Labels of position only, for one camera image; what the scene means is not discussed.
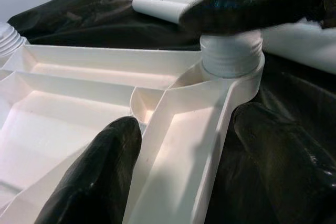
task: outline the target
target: white plastic tray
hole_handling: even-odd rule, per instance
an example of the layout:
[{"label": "white plastic tray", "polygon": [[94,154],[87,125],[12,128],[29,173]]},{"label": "white plastic tray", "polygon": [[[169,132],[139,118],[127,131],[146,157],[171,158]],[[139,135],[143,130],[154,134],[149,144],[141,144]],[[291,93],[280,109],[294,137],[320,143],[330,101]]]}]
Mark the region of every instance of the white plastic tray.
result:
[{"label": "white plastic tray", "polygon": [[33,223],[72,155],[129,114],[143,140],[124,223],[204,222],[230,115],[257,93],[264,58],[237,79],[215,78],[199,60],[199,52],[18,50],[3,68],[14,72],[0,72],[0,179],[8,199],[23,191],[0,223]]}]

